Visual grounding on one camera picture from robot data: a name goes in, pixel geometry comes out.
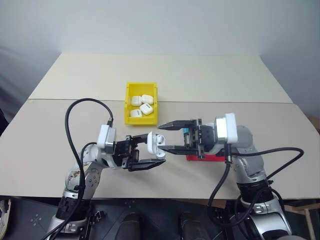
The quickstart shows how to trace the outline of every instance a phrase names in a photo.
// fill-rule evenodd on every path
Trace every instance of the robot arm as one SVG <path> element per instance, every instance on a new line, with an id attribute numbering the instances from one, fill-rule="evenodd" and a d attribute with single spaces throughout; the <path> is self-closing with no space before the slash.
<path id="1" fill-rule="evenodd" d="M 245 219 L 250 238 L 267 240 L 292 234 L 281 205 L 269 187 L 263 158 L 261 155 L 243 156 L 257 153 L 257 150 L 250 130 L 245 126 L 237 126 L 233 113 L 217 117 L 214 123 L 206 125 L 202 124 L 201 119 L 177 120 L 161 125 L 159 129 L 183 129 L 184 146 L 159 146 L 169 153 L 196 155 L 199 159 L 203 159 L 205 154 L 226 155 L 225 161 L 235 174 L 241 204 L 245 208 L 248 209 L 257 192 L 261 192 Z"/>
<path id="2" fill-rule="evenodd" d="M 139 160 L 138 144 L 147 144 L 148 152 L 156 158 Z M 68 239 L 84 239 L 82 234 L 88 224 L 90 201 L 101 180 L 105 168 L 141 171 L 157 167 L 166 160 L 165 152 L 158 148 L 165 144 L 165 138 L 153 132 L 138 136 L 127 135 L 125 140 L 116 141 L 116 128 L 102 125 L 97 142 L 87 144 L 82 150 L 85 189 L 80 205 L 61 233 L 68 234 Z M 60 225 L 71 214 L 78 199 L 80 169 L 77 164 L 65 178 L 65 188 L 57 213 L 52 217 L 48 232 Z"/>

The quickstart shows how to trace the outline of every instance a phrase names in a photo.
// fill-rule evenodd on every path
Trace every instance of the white wall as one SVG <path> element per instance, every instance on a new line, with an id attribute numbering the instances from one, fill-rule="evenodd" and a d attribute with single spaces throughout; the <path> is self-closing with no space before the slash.
<path id="1" fill-rule="evenodd" d="M 12 117 L 60 52 L 260 55 L 319 116 L 319 12 L 319 0 L 0 0 L 0 107 Z"/>

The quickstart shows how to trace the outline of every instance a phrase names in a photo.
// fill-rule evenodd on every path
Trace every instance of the table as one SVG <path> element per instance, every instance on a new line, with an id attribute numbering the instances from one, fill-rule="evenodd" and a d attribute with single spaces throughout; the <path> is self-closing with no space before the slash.
<path id="1" fill-rule="evenodd" d="M 97 62 L 92 61 L 92 65 L 88 65 L 86 71 L 90 68 L 94 69 L 96 64 Z M 58 99 L 58 96 L 63 97 L 63 92 L 67 92 L 66 88 L 71 86 L 70 82 L 64 84 L 58 81 L 61 91 L 56 92 L 56 95 L 52 93 L 48 99 L 41 99 L 44 96 L 40 96 L 44 85 L 50 84 L 51 89 L 54 89 L 51 81 L 59 71 L 55 64 L 51 69 L 55 70 L 50 70 L 44 77 L 44 80 L 50 80 L 49 83 L 45 81 L 40 83 L 0 138 L 1 195 L 61 197 L 65 175 L 75 163 L 64 129 L 65 112 L 73 100 Z M 118 96 L 114 94 L 115 91 L 110 91 L 110 88 L 117 89 L 119 82 L 108 84 L 109 88 L 105 91 L 110 94 L 106 96 Z M 161 96 L 164 85 L 161 82 L 158 82 L 158 85 L 159 96 Z M 102 93 L 102 87 L 96 86 L 96 89 L 97 95 Z M 70 96 L 75 99 L 84 97 L 77 95 L 79 92 L 81 90 L 70 90 Z M 266 99 L 268 102 L 254 102 L 253 96 L 250 97 L 251 102 L 213 102 L 212 95 L 208 95 L 209 100 L 203 102 L 201 94 L 196 96 L 198 101 L 159 102 L 159 124 L 199 117 L 204 123 L 208 123 L 225 113 L 235 113 L 238 125 L 248 127 L 253 133 L 257 150 L 299 147 L 305 151 L 305 155 L 298 162 L 273 178 L 275 183 L 272 186 L 281 193 L 283 198 L 320 197 L 320 138 L 301 110 L 290 103 L 291 100 L 286 94 L 280 94 L 278 100 L 282 99 L 283 102 L 278 103 L 270 103 L 268 99 Z M 113 99 L 104 102 L 113 111 L 114 126 L 117 128 L 119 141 L 128 134 L 138 135 L 156 131 L 165 135 L 167 144 L 183 143 L 180 131 L 156 130 L 155 126 L 125 125 L 124 102 Z M 85 143 L 96 141 L 100 125 L 105 123 L 108 117 L 108 113 L 98 104 L 84 102 L 77 105 L 70 115 L 70 130 L 76 148 L 80 149 Z M 148 157 L 143 147 L 143 144 L 139 147 L 140 158 Z M 266 155 L 265 170 L 267 173 L 272 172 L 293 158 L 295 154 L 295 152 L 278 152 Z M 122 169 L 105 169 L 94 197 L 207 199 L 225 167 L 221 162 L 188 162 L 184 156 L 169 153 L 166 160 L 166 163 L 161 166 L 146 171 L 128 172 Z M 235 199 L 238 195 L 237 185 L 230 174 L 216 197 Z"/>
<path id="2" fill-rule="evenodd" d="M 157 82 L 159 102 L 292 103 L 258 56 L 62 53 L 29 98 L 124 101 L 126 82 Z"/>

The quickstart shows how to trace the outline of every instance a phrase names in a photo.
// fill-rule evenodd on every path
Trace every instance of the yellow bin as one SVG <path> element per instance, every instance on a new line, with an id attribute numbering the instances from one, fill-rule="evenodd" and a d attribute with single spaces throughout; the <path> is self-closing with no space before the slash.
<path id="1" fill-rule="evenodd" d="M 131 105 L 131 97 L 147 94 L 153 97 L 153 112 L 143 117 L 130 117 L 130 111 L 139 109 Z M 127 82 L 124 101 L 124 123 L 131 125 L 156 125 L 158 124 L 158 89 L 156 82 Z"/>

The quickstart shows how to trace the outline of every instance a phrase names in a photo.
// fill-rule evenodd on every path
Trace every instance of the white object in gripper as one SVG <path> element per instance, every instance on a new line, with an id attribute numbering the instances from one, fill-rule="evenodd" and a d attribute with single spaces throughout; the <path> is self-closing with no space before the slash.
<path id="1" fill-rule="evenodd" d="M 163 135 L 156 135 L 154 132 L 149 132 L 147 137 L 147 149 L 152 155 L 155 155 L 157 159 L 164 159 L 166 152 L 158 148 L 158 146 L 166 145 L 166 139 Z"/>
<path id="2" fill-rule="evenodd" d="M 142 104 L 142 97 L 140 97 L 140 96 L 131 97 L 131 105 L 132 106 L 141 106 L 141 104 Z"/>
<path id="3" fill-rule="evenodd" d="M 133 118 L 142 118 L 142 112 L 140 109 L 134 109 L 130 112 L 130 116 Z"/>
<path id="4" fill-rule="evenodd" d="M 154 111 L 152 106 L 150 106 L 148 103 L 142 104 L 140 106 L 140 110 L 143 112 L 144 115 L 149 115 Z"/>
<path id="5" fill-rule="evenodd" d="M 154 97 L 153 96 L 143 94 L 141 98 L 142 98 L 142 102 L 144 104 L 150 104 L 150 105 L 154 104 Z"/>

